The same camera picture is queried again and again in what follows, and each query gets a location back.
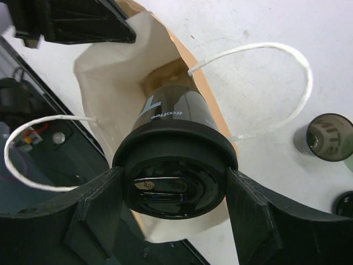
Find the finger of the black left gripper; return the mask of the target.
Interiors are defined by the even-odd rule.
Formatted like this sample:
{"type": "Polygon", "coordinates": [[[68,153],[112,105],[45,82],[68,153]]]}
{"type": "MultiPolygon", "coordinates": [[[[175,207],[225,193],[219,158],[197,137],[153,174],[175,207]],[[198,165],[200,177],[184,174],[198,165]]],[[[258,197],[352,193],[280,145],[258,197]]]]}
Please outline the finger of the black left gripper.
{"type": "Polygon", "coordinates": [[[136,41],[127,13],[116,1],[10,0],[8,10],[14,36],[32,49],[41,37],[65,45],[136,41]]]}

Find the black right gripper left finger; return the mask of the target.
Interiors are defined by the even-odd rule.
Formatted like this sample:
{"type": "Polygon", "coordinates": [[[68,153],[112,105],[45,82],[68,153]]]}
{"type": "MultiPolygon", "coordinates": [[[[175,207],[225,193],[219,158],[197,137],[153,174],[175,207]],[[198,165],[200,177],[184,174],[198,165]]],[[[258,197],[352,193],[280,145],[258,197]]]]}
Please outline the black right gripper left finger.
{"type": "Polygon", "coordinates": [[[1,264],[105,264],[123,204],[122,168],[16,214],[1,214],[1,264]]]}

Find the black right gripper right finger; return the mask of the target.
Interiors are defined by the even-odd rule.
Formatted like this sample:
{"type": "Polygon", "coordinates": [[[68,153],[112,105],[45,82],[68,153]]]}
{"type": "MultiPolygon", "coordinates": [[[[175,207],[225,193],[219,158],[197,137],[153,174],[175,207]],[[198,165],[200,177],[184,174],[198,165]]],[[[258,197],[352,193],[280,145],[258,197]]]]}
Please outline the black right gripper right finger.
{"type": "Polygon", "coordinates": [[[239,264],[352,264],[352,219],[313,209],[227,170],[239,264]]]}

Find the brown paper bag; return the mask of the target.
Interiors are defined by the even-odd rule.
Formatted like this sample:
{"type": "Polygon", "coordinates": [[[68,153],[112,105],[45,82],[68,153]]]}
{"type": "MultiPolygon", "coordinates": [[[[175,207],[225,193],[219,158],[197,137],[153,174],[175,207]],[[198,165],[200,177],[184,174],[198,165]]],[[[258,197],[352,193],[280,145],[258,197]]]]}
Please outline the brown paper bag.
{"type": "MultiPolygon", "coordinates": [[[[287,118],[268,125],[266,131],[280,128],[295,118],[311,96],[313,73],[309,62],[303,54],[288,45],[273,42],[243,45],[196,61],[150,12],[133,1],[116,2],[127,13],[127,23],[135,31],[136,41],[133,44],[88,43],[89,48],[74,62],[74,74],[82,96],[83,120],[90,123],[90,128],[103,149],[110,169],[115,168],[112,165],[114,155],[123,140],[134,130],[133,126],[147,98],[156,89],[166,85],[186,85],[199,92],[210,109],[218,127],[217,131],[225,136],[233,147],[235,141],[255,136],[254,133],[231,135],[210,86],[200,71],[221,57],[247,50],[270,48],[290,54],[303,67],[306,86],[300,101],[287,118]]],[[[35,183],[22,176],[9,158],[5,159],[5,164],[15,178],[32,188],[59,193],[67,193],[78,188],[52,187],[35,183]]],[[[182,240],[228,219],[225,198],[209,213],[191,219],[167,220],[133,210],[132,212],[143,234],[153,243],[182,240]]]]}

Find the black paper coffee cup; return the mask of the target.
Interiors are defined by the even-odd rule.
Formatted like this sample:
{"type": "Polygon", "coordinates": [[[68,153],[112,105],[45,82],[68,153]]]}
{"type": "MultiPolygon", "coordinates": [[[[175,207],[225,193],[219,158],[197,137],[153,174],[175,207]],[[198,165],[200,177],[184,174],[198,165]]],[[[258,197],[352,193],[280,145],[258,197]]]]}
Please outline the black paper coffee cup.
{"type": "Polygon", "coordinates": [[[146,100],[133,129],[159,120],[186,120],[218,130],[203,96],[186,85],[171,84],[156,89],[146,100]]]}

